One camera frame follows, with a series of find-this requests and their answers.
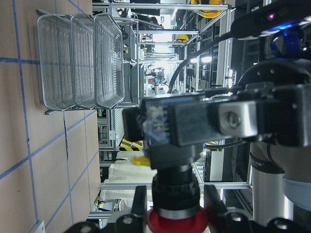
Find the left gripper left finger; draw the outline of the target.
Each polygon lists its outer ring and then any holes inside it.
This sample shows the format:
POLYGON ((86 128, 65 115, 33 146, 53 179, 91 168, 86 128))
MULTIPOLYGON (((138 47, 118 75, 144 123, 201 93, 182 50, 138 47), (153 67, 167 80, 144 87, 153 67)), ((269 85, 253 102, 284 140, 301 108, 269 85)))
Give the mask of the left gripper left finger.
POLYGON ((137 186, 135 189, 131 214, 143 217, 147 210, 147 188, 145 185, 137 186))

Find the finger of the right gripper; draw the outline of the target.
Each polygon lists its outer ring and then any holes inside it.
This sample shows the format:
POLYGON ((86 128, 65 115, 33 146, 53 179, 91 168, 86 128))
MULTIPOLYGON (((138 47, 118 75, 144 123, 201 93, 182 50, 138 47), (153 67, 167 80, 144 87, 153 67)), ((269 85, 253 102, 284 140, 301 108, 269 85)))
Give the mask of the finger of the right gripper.
POLYGON ((144 139, 143 123, 145 110, 142 108, 126 108, 122 112, 124 124, 124 138, 128 141, 140 141, 144 139))

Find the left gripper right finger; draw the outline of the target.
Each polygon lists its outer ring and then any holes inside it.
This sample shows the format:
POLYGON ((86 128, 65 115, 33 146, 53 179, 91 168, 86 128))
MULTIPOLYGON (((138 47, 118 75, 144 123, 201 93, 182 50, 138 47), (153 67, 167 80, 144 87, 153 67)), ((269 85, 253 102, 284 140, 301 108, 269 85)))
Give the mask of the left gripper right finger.
POLYGON ((204 185, 204 209, 209 218, 218 218, 227 212, 214 185, 204 185))

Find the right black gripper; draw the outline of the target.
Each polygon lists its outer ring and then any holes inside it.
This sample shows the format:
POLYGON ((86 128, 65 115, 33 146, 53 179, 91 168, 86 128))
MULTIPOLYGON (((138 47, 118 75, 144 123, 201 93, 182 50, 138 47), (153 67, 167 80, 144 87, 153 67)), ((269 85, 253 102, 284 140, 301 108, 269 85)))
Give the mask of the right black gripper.
POLYGON ((175 104, 169 133, 175 146, 237 136, 292 147, 311 145, 311 62, 269 59, 249 68, 227 100, 175 104))

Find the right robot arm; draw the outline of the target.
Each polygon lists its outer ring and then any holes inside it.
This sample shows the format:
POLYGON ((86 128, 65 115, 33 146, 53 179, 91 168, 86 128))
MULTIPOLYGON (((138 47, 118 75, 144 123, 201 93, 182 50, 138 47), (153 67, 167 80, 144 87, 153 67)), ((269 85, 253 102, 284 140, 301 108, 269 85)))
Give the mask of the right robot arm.
POLYGON ((198 212, 190 166, 207 141, 250 143, 253 216, 281 216, 284 201, 311 208, 311 62, 274 58, 249 68, 232 88, 144 98, 123 112, 125 138, 144 141, 157 171, 154 210, 179 219, 198 212))

